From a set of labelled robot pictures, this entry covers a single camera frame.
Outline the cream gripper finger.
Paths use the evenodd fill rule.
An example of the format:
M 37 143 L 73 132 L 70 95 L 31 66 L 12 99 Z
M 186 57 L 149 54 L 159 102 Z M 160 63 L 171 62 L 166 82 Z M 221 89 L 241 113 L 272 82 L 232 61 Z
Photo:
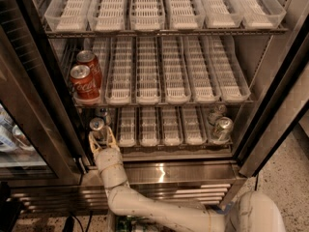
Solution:
M 117 145 L 114 133 L 109 126 L 106 127 L 106 145 L 109 148 L 115 149 L 117 151 L 120 150 L 119 146 Z
M 98 144 L 97 140 L 94 137 L 94 134 L 92 132 L 89 133 L 88 135 L 88 140 L 89 140 L 89 145 L 90 145 L 90 149 L 92 151 L 92 153 L 98 154 L 99 151 L 101 150 L 100 145 Z

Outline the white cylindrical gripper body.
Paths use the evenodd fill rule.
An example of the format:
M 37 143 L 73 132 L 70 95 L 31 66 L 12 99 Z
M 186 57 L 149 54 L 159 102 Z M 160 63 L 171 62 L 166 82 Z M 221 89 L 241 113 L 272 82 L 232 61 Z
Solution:
M 98 173 L 106 189 L 129 186 L 122 154 L 114 148 L 106 148 L 95 155 Z

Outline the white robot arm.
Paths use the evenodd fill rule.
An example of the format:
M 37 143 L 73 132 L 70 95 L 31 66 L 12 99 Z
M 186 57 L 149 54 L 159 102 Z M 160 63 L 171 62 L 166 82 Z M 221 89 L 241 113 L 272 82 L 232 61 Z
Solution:
M 286 232 L 277 205 L 258 191 L 244 193 L 227 214 L 156 201 L 130 187 L 112 130 L 88 135 L 109 209 L 117 216 L 147 218 L 176 232 Z

